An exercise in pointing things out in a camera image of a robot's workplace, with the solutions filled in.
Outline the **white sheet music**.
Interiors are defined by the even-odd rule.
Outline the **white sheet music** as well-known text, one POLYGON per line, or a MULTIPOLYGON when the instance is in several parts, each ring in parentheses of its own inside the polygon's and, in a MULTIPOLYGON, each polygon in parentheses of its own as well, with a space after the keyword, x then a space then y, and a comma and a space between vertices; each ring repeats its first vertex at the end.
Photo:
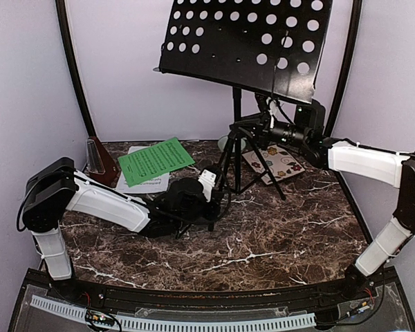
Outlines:
POLYGON ((121 173, 116 189, 125 194, 155 194, 164 192, 169 184, 169 172, 161 158, 155 159, 156 147, 132 146, 128 154, 118 158, 121 173))

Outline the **green sheet music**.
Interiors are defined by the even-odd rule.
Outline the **green sheet music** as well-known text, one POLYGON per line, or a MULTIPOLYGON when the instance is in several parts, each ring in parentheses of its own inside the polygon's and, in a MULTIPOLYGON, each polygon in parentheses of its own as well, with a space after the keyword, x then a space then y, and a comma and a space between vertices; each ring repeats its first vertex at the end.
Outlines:
POLYGON ((194 164, 176 137, 121 156, 118 162, 129 187, 194 164))

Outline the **black music stand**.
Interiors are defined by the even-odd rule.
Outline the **black music stand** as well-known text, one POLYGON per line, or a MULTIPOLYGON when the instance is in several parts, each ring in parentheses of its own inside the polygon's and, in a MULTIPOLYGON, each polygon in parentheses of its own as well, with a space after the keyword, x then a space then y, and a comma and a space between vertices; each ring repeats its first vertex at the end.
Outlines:
POLYGON ((330 1, 175 1, 158 69, 232 87, 234 124, 222 155, 242 193, 239 141, 243 91, 323 112, 314 99, 331 16, 330 1))

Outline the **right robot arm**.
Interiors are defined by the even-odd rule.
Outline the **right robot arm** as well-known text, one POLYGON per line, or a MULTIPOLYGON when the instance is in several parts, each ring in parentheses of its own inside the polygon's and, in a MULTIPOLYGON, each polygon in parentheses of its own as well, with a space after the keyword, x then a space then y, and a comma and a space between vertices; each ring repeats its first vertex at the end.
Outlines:
POLYGON ((398 201, 390 221, 367 249, 345 272, 347 279, 339 286, 346 300, 355 299, 374 274, 406 243, 415 237, 415 151, 389 151, 362 145, 348 138, 323 134, 325 108, 316 100, 296 107, 294 120, 280 122, 273 114, 280 109, 278 100, 257 95, 259 113, 246 116, 230 125, 229 140, 246 137, 257 153, 270 143, 295 147, 312 166, 346 172, 374 179, 398 189, 398 201))

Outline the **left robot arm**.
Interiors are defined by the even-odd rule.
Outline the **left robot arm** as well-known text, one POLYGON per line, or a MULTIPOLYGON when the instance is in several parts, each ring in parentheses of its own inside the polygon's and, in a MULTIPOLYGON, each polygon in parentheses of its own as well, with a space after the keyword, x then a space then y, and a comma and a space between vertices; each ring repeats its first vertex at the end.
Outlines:
POLYGON ((198 178, 174 181, 166 192, 149 200, 98 183, 63 157, 28 180, 17 230, 31 232, 57 291, 76 302, 84 287, 73 278, 73 263, 59 227, 65 212, 95 216, 147 238, 179 238, 192 225, 213 230, 230 207, 221 202, 231 198, 226 175, 215 166, 206 167, 198 178))

